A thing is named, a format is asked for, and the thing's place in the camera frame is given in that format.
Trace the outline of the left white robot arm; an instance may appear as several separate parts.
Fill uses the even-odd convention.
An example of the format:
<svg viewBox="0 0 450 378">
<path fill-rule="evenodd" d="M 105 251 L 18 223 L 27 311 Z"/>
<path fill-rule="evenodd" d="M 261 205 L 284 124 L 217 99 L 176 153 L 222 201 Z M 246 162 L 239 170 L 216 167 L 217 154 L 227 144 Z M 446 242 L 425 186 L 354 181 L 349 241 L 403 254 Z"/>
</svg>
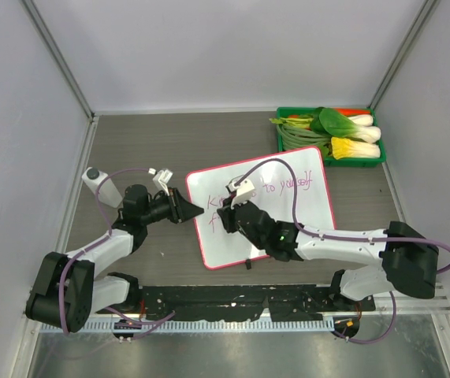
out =
<svg viewBox="0 0 450 378">
<path fill-rule="evenodd" d="M 128 187 L 110 231 L 79 250 L 50 252 L 43 258 L 25 306 L 26 317 L 74 333 L 98 311 L 134 313 L 141 302 L 138 279 L 119 272 L 99 279 L 99 274 L 136 252 L 149 225 L 164 220 L 180 224 L 203 212 L 176 188 L 151 195 L 143 185 Z"/>
</svg>

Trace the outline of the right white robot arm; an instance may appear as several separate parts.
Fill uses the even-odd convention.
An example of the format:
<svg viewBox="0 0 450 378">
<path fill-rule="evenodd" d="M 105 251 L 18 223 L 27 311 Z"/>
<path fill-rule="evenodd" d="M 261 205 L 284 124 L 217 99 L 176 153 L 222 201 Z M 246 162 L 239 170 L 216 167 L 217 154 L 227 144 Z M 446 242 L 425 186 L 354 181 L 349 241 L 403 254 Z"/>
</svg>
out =
<svg viewBox="0 0 450 378">
<path fill-rule="evenodd" d="M 439 250 L 408 224 L 393 221 L 366 232 L 317 230 L 274 220 L 252 202 L 218 209 L 223 228 L 278 261 L 328 259 L 359 265 L 334 273 L 329 304 L 345 311 L 370 295 L 389 291 L 418 299 L 435 295 Z"/>
</svg>

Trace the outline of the pink framed whiteboard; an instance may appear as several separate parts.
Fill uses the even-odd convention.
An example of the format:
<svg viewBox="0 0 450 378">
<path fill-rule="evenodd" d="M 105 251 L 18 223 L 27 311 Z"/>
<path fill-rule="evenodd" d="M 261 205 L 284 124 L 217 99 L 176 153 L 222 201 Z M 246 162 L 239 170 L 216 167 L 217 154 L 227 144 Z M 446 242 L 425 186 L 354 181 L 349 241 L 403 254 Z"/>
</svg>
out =
<svg viewBox="0 0 450 378">
<path fill-rule="evenodd" d="M 253 203 L 276 221 L 291 221 L 293 189 L 296 187 L 298 221 L 316 228 L 334 229 L 333 207 L 319 149 L 311 146 L 275 154 L 274 157 L 289 164 L 296 177 L 292 178 L 288 169 L 279 162 L 270 162 L 256 169 L 248 176 L 255 186 Z M 244 263 L 247 259 L 254 261 L 266 257 L 265 252 L 252 246 L 242 235 L 225 231 L 218 208 L 229 195 L 226 186 L 230 180 L 240 178 L 269 158 L 269 155 L 256 157 L 187 175 L 189 200 L 204 209 L 194 222 L 206 268 L 222 269 Z"/>
</svg>

